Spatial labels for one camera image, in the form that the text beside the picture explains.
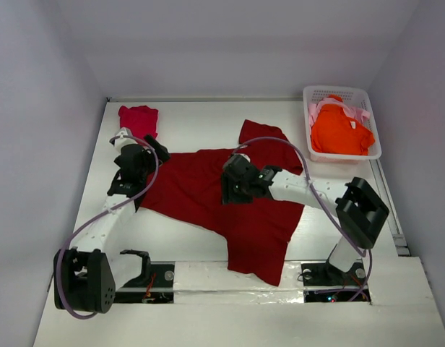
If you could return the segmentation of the dark red t shirt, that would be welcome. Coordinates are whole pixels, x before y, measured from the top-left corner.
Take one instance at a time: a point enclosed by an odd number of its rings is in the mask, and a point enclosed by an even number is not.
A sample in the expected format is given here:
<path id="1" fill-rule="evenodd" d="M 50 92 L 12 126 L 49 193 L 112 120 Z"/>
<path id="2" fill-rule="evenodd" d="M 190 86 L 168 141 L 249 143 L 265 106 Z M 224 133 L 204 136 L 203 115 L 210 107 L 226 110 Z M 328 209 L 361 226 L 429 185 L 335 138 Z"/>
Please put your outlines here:
<path id="1" fill-rule="evenodd" d="M 227 241 L 229 270 L 253 273 L 278 286 L 304 206 L 264 198 L 223 205 L 220 181 L 231 153 L 216 149 L 171 154 L 141 206 L 221 235 Z"/>

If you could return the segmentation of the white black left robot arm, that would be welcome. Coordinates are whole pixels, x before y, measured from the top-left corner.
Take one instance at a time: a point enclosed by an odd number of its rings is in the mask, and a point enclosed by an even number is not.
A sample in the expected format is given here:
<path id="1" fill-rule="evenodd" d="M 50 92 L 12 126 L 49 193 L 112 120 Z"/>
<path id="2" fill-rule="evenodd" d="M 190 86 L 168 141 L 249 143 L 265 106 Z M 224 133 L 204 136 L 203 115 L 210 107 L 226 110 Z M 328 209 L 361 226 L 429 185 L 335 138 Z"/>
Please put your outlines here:
<path id="1" fill-rule="evenodd" d="M 64 242 L 53 259 L 56 308 L 78 320 L 108 312 L 116 291 L 125 285 L 150 287 L 155 279 L 149 253 L 127 246 L 126 226 L 170 154 L 151 134 L 138 138 L 127 128 L 110 143 L 118 151 L 118 170 L 103 208 Z"/>

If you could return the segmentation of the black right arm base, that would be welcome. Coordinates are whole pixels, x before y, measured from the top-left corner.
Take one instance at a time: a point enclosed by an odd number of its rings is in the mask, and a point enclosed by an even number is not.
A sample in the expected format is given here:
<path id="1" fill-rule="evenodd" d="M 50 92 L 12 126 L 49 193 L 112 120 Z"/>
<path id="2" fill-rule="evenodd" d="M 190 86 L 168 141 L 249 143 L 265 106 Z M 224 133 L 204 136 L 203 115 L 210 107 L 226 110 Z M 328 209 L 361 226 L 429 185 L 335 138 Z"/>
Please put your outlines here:
<path id="1" fill-rule="evenodd" d="M 306 303 L 370 302 L 365 279 L 361 261 L 354 262 L 345 273 L 325 262 L 302 263 L 297 276 Z"/>

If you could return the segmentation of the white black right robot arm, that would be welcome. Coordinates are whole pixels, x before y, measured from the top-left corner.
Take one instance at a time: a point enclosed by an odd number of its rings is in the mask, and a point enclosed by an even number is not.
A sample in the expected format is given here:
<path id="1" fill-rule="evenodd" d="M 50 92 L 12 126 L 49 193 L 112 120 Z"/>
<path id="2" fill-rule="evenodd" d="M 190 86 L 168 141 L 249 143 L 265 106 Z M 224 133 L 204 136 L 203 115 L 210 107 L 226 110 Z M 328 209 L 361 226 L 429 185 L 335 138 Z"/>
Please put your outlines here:
<path id="1" fill-rule="evenodd" d="M 222 203 L 245 204 L 255 198 L 293 202 L 323 210 L 342 234 L 324 265 L 325 278 L 341 283 L 360 253 L 373 249 L 389 216 L 389 208 L 360 177 L 345 184 L 312 179 L 284 168 L 258 169 L 246 155 L 232 155 L 222 167 Z"/>

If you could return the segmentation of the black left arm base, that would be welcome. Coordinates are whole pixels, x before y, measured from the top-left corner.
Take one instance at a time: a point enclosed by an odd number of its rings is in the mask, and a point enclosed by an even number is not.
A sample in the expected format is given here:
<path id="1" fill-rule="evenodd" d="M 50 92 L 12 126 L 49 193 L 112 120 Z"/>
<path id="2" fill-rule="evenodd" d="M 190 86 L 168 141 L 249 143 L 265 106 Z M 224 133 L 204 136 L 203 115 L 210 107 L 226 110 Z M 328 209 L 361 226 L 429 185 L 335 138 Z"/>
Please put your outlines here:
<path id="1" fill-rule="evenodd" d="M 152 262 L 148 252 L 125 249 L 121 255 L 139 257 L 141 273 L 116 291 L 115 304 L 172 304 L 174 262 Z"/>

